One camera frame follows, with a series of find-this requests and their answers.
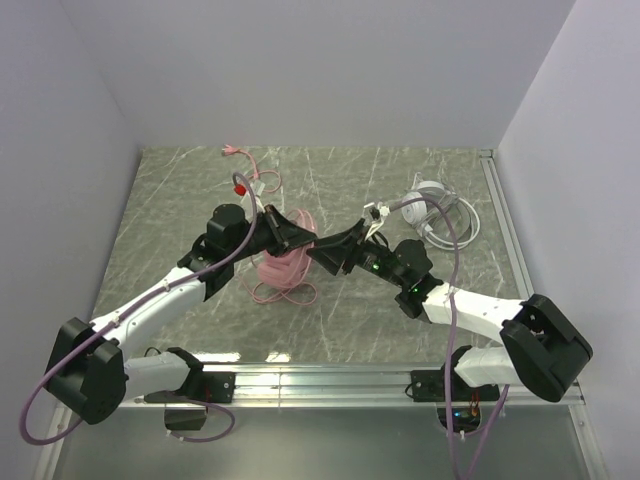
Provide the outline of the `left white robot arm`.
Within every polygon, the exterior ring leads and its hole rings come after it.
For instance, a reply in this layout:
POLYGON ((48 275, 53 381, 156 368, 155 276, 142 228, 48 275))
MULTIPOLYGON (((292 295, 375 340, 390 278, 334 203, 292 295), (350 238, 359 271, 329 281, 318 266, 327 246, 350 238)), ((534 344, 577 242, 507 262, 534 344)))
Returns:
POLYGON ((197 392, 202 363, 180 347, 147 360, 135 351, 160 328, 206 302, 234 277, 237 262, 262 254, 305 269, 317 239, 314 219, 282 215, 267 205, 248 219, 237 204, 217 207, 186 255, 156 285, 116 308, 59 330, 45 374, 45 390, 84 422, 104 421, 125 400, 162 390, 197 392))

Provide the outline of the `white headset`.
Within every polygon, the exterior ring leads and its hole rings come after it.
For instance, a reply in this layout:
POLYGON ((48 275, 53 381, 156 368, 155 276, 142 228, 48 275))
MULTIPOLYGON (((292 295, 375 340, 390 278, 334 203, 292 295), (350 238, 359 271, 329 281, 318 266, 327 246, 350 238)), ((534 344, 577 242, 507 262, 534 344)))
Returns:
POLYGON ((418 236, 431 246, 444 251, 454 250, 454 241, 442 211, 455 230, 459 249, 476 240, 481 231, 480 216, 474 206, 449 185, 427 180, 417 172, 402 201, 414 199, 415 203, 401 208, 401 214, 418 236))

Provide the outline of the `pink headset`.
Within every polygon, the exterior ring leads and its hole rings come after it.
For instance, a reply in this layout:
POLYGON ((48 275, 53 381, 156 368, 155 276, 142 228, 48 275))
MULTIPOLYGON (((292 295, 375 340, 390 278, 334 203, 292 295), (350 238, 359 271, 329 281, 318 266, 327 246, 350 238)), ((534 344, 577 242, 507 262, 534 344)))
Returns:
MULTIPOLYGON (((224 156, 243 155, 249 160, 252 168, 249 179, 258 195, 282 191, 280 173, 274 169, 260 170, 255 158, 248 150, 225 144, 222 154, 224 156)), ((250 257, 259 281, 255 286, 250 287, 243 277, 240 280, 252 300, 260 305, 278 301, 286 301, 297 306, 312 305, 318 297, 318 291, 306 280, 311 267, 311 259, 306 255, 308 249, 309 246, 300 247, 281 257, 263 253, 258 263, 250 257)))

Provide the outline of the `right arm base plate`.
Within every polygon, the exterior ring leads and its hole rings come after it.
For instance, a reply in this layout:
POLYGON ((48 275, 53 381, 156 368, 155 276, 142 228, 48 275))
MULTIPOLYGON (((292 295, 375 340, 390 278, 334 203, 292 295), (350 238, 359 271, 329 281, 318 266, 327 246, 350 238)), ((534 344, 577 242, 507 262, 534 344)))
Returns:
MULTIPOLYGON (((497 401, 501 395, 496 385, 468 386, 456 373, 451 374, 451 401, 497 401)), ((444 402, 444 370, 412 370, 405 395, 414 402, 444 402)))

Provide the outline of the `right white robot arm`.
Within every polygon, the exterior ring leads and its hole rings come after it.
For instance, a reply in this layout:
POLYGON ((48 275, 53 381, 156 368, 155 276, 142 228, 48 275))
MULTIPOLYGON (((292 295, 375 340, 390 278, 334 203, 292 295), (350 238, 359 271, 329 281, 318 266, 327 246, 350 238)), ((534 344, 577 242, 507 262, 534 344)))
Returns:
POLYGON ((395 301, 411 319, 494 341, 491 348, 462 348, 452 354, 445 377, 451 384, 523 386, 557 403, 592 359, 589 342, 548 297, 513 300, 456 289, 431 274, 433 264, 421 241, 406 239, 390 249, 365 231, 358 221, 340 234, 316 240, 307 254, 332 275, 359 267, 397 286, 395 301))

